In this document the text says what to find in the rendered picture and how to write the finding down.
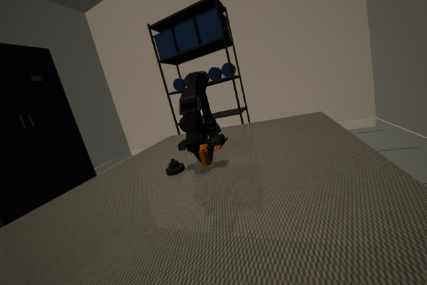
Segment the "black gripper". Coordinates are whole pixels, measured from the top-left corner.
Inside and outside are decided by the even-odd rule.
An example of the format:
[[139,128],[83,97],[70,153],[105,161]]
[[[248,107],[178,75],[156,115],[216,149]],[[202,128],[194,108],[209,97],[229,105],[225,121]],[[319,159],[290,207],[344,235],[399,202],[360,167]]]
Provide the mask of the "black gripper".
[[[208,147],[206,147],[206,149],[207,149],[208,154],[209,154],[209,159],[212,162],[214,147],[222,145],[226,140],[225,136],[223,134],[218,134],[218,135],[214,135],[212,138],[208,139],[208,135],[206,135],[206,132],[205,132],[205,125],[204,124],[197,126],[195,129],[198,129],[198,132],[200,132],[200,134],[202,134],[204,136],[204,144],[208,145]],[[178,144],[178,150],[182,151],[185,149],[186,149],[185,140],[183,140]],[[198,151],[200,151],[200,149],[191,150],[188,152],[192,152],[201,163],[201,159],[200,159]]]

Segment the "orange knob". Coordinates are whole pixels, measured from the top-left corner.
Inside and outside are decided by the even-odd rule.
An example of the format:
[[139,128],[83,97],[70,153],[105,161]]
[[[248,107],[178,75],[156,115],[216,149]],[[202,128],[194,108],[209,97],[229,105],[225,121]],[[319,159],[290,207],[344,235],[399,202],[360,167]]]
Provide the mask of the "orange knob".
[[199,152],[199,156],[200,156],[200,159],[201,159],[202,166],[209,166],[209,165],[211,165],[211,161],[209,159],[209,154],[208,154],[207,149],[202,149],[202,150],[200,150],[198,152]]

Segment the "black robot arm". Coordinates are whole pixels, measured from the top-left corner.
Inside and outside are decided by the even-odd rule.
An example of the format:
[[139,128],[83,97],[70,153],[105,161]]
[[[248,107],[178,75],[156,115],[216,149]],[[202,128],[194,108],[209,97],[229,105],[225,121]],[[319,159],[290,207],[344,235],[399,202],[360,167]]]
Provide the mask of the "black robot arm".
[[[205,125],[206,135],[212,138],[221,132],[216,119],[212,117],[206,95],[207,77],[204,73],[192,72],[187,75],[187,87],[179,99],[179,114],[183,117],[179,127],[186,132],[185,146],[188,151],[197,150],[204,144],[204,136],[195,129]],[[204,122],[200,110],[203,111]],[[194,130],[194,133],[190,133]]]

